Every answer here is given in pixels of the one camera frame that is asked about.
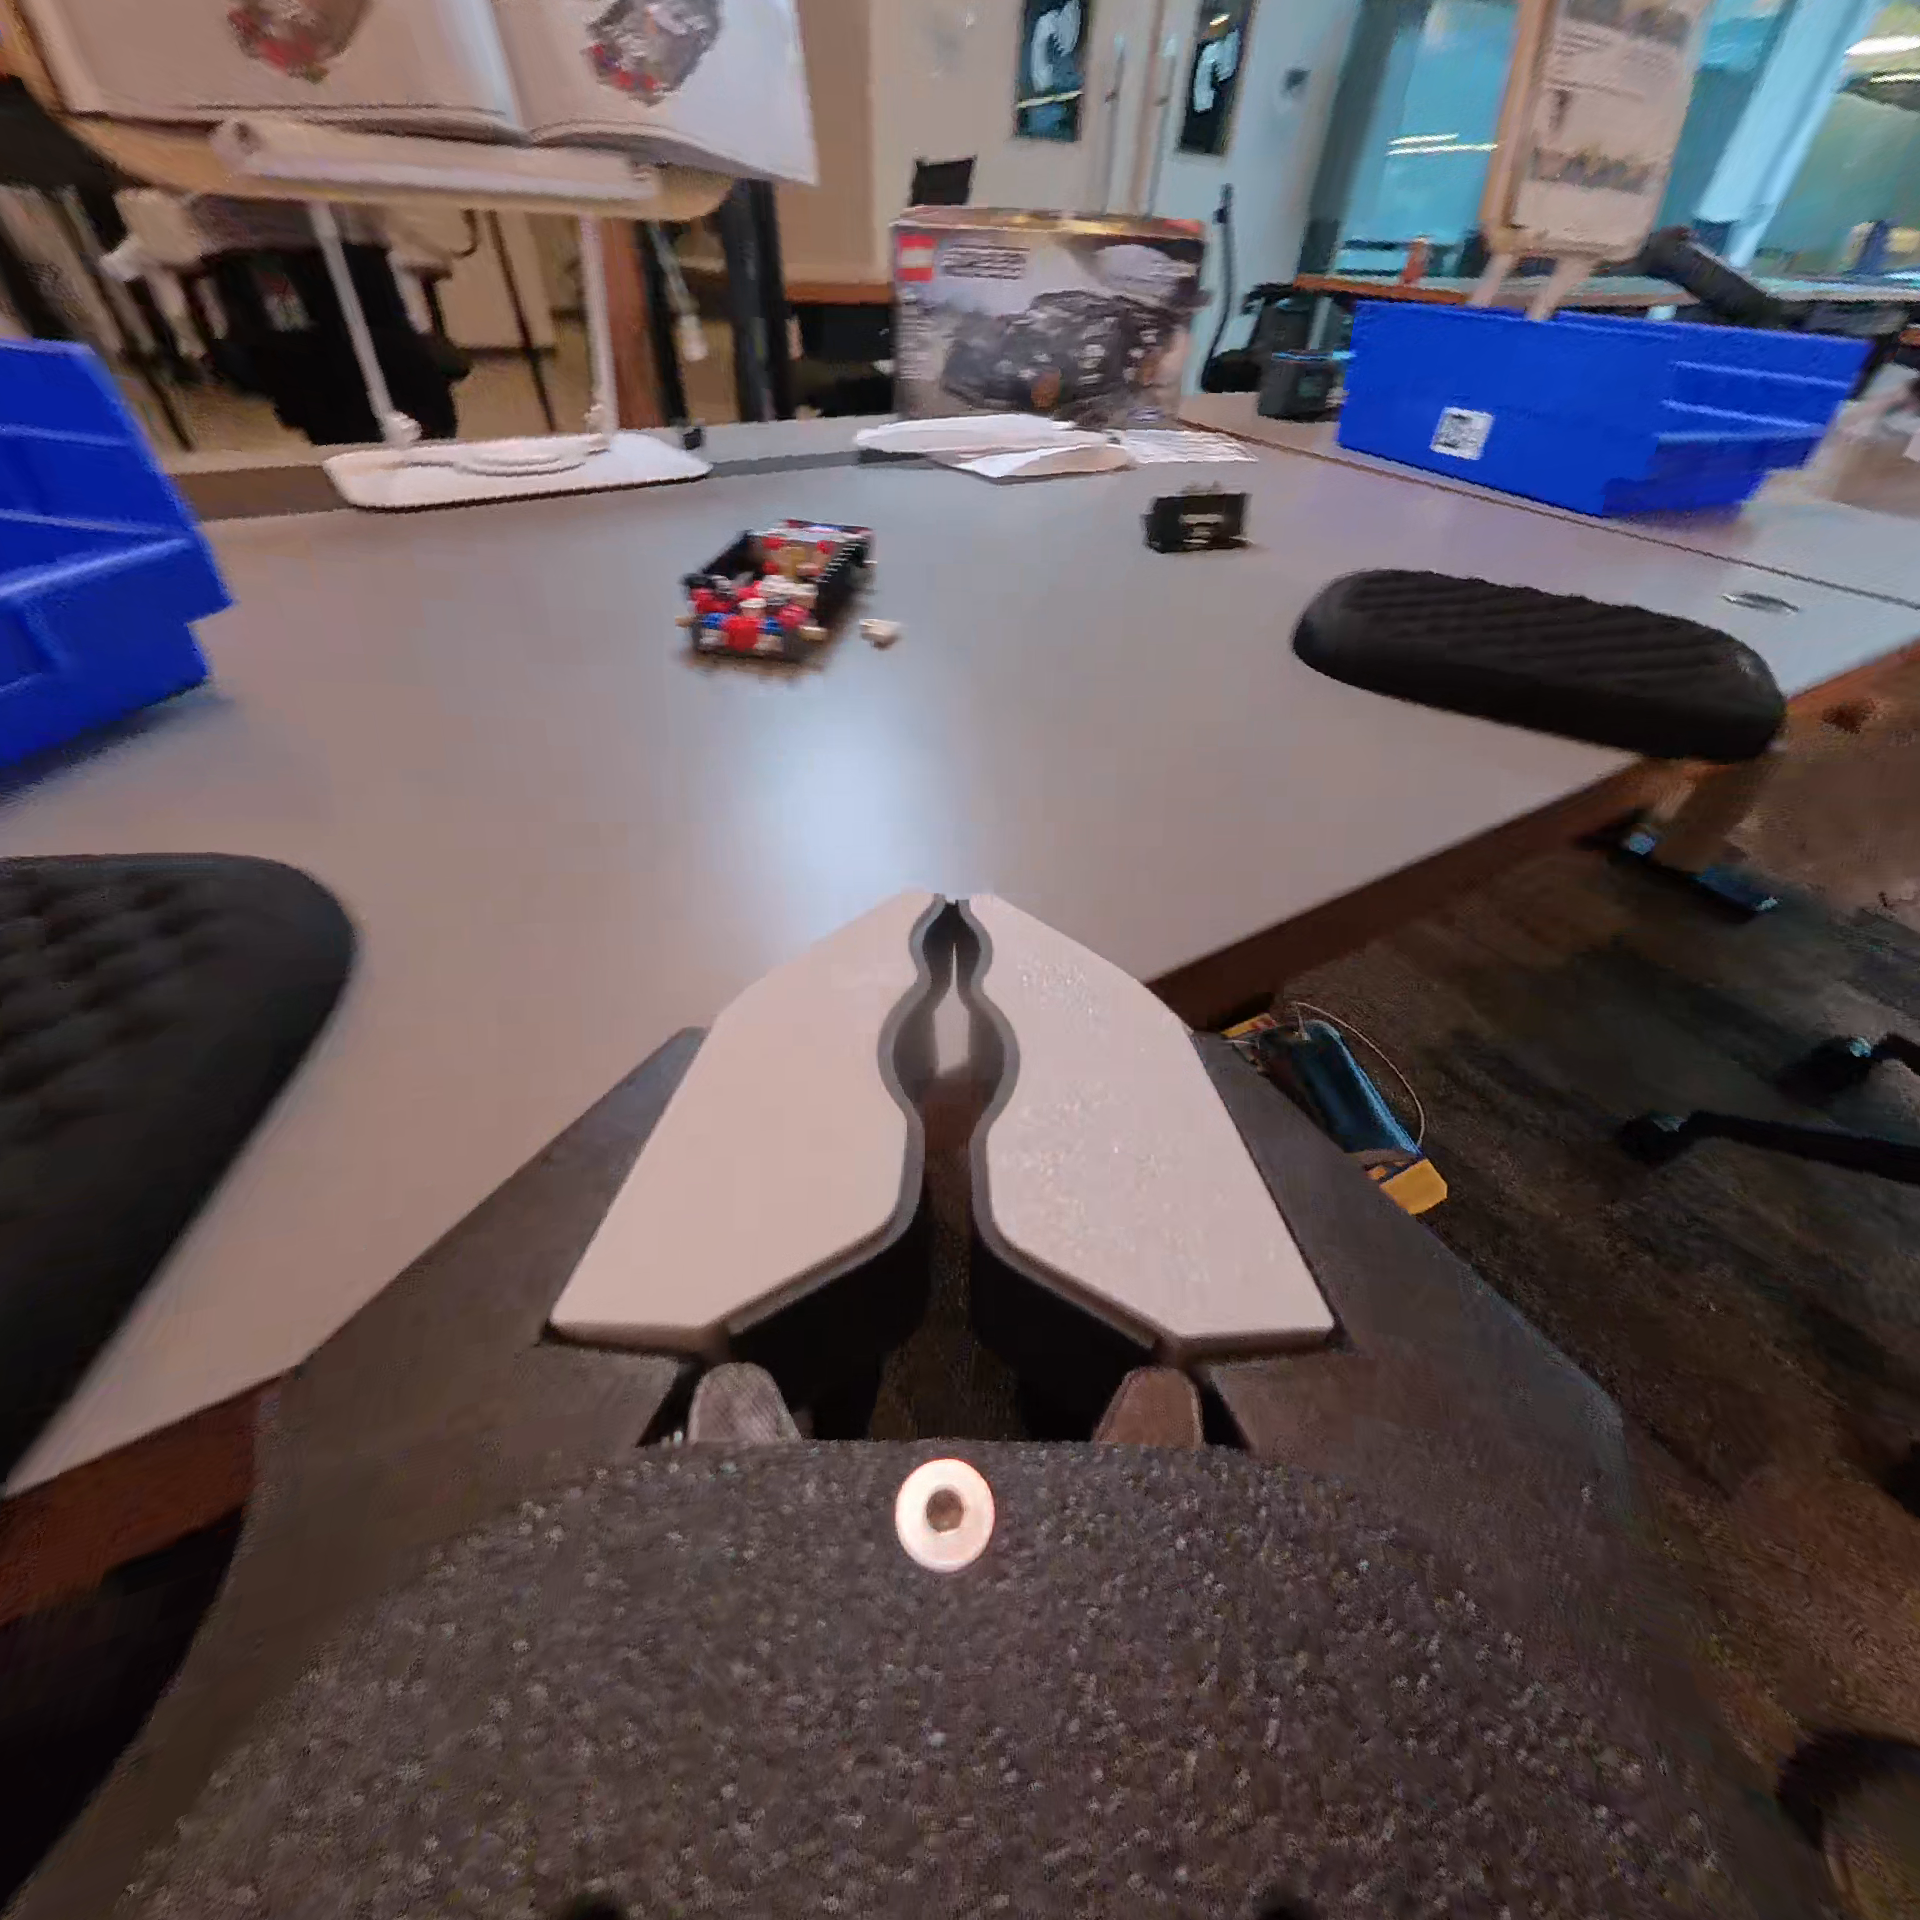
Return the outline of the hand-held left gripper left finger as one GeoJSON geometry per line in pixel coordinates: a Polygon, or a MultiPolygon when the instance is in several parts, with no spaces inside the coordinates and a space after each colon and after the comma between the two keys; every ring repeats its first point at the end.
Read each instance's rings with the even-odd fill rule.
{"type": "Polygon", "coordinates": [[[927,1303],[920,1095],[948,897],[896,893],[754,981],[700,1034],[548,1312],[558,1341],[767,1374],[863,1436],[927,1303]]]}

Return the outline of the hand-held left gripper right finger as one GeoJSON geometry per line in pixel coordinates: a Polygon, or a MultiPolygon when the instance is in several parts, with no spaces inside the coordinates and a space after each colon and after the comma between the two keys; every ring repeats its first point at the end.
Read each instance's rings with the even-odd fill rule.
{"type": "Polygon", "coordinates": [[[1189,1022],[999,895],[961,901],[993,1086],[967,1146],[968,1316],[1055,1428],[1137,1368],[1318,1353],[1336,1312],[1189,1022]]]}

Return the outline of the partly built lego car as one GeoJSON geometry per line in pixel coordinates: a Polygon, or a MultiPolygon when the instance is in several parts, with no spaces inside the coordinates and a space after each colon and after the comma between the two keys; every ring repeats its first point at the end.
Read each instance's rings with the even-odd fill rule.
{"type": "Polygon", "coordinates": [[[695,655],[813,664],[873,575],[861,522],[767,518],[680,575],[677,626],[695,655]]]}

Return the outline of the blue plastic bin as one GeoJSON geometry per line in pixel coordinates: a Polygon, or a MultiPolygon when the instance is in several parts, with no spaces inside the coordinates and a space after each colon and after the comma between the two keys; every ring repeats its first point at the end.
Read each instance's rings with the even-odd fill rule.
{"type": "Polygon", "coordinates": [[[230,594],[95,352],[2,343],[2,765],[208,681],[230,594]]]}

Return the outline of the black lego assembly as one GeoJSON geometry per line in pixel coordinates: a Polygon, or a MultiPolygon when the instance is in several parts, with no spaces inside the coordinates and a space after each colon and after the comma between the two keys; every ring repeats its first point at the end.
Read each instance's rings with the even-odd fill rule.
{"type": "Polygon", "coordinates": [[[1241,551],[1248,503],[1248,490],[1224,487],[1154,496],[1143,513],[1143,544],[1164,557],[1241,551]]]}

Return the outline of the lego set box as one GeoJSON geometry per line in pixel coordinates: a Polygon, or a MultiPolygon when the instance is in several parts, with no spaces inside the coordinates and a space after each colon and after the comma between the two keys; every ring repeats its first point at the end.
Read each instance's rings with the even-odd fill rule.
{"type": "Polygon", "coordinates": [[[894,408],[1164,425],[1204,263],[1196,222],[910,208],[890,226],[894,408]]]}

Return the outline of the yellow and black object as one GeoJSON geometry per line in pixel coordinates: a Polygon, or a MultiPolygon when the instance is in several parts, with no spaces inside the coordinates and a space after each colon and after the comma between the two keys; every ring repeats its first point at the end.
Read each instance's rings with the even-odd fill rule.
{"type": "Polygon", "coordinates": [[[1237,1024],[1226,1040],[1406,1213],[1426,1215],[1449,1200],[1426,1151],[1418,1097],[1352,1024],[1289,1001],[1237,1024]]]}

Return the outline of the black chair base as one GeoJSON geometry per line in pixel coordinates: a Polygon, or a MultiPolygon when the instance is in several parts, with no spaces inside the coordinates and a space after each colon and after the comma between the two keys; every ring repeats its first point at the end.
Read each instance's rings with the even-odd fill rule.
{"type": "MultiPolygon", "coordinates": [[[[1732,921],[1753,921],[1777,905],[1772,886],[1730,864],[1710,857],[1700,868],[1679,868],[1657,857],[1661,837],[1650,824],[1622,828],[1605,840],[1618,858],[1634,858],[1665,876],[1694,897],[1732,921]]],[[[1831,1038],[1789,1063],[1777,1089],[1807,1105],[1865,1086],[1879,1068],[1918,1074],[1918,1041],[1900,1031],[1872,1038],[1831,1038]]],[[[1616,1127],[1616,1144],[1634,1162],[1664,1168],[1700,1144],[1738,1144],[1782,1161],[1834,1168],[1887,1184],[1918,1185],[1918,1141],[1882,1137],[1831,1125],[1750,1118],[1727,1111],[1658,1113],[1645,1111],[1616,1127]]]]}

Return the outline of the white paper bags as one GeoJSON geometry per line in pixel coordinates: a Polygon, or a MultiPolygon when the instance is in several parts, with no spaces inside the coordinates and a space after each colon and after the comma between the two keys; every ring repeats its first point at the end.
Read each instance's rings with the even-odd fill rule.
{"type": "Polygon", "coordinates": [[[1114,437],[1044,416],[937,416],[873,422],[855,448],[881,458],[922,458],[990,482],[1120,472],[1136,457],[1114,437]]]}

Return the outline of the white book stand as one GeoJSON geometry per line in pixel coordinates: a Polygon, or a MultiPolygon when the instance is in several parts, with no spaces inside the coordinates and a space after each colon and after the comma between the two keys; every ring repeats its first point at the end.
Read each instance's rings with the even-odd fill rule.
{"type": "Polygon", "coordinates": [[[376,448],[325,458],[326,479],[358,511],[430,511],[538,496],[581,496],[695,482],[708,461],[622,428],[600,216],[654,212],[664,169],[608,148],[537,148],[426,135],[381,135],[287,114],[222,121],[210,148],[232,180],[298,201],[340,309],[352,361],[376,425],[376,448]],[[357,294],[336,206],[447,201],[470,208],[548,202],[578,216],[590,401],[570,434],[426,439],[391,396],[357,294]]]}

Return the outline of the blue bin with white label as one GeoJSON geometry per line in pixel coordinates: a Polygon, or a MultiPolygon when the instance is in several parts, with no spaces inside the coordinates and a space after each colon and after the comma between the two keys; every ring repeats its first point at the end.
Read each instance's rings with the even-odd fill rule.
{"type": "Polygon", "coordinates": [[[1596,518],[1730,511],[1814,457],[1865,356],[1789,329],[1372,301],[1335,441],[1596,518]]]}

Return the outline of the poster on wooden easel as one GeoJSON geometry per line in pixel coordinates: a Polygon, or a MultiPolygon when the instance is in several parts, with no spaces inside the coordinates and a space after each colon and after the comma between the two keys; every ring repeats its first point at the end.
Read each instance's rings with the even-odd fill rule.
{"type": "Polygon", "coordinates": [[[1494,152],[1479,201],[1485,264],[1466,305],[1513,269],[1550,269],[1546,318],[1596,269],[1647,240],[1664,201],[1705,37],[1700,2],[1519,2],[1494,152]]]}

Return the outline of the open instruction booklet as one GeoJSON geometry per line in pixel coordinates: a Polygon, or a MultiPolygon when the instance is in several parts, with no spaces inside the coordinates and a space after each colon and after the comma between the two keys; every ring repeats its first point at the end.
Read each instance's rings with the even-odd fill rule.
{"type": "Polygon", "coordinates": [[[612,148],[816,185],[785,2],[30,2],[76,114],[612,148]]]}

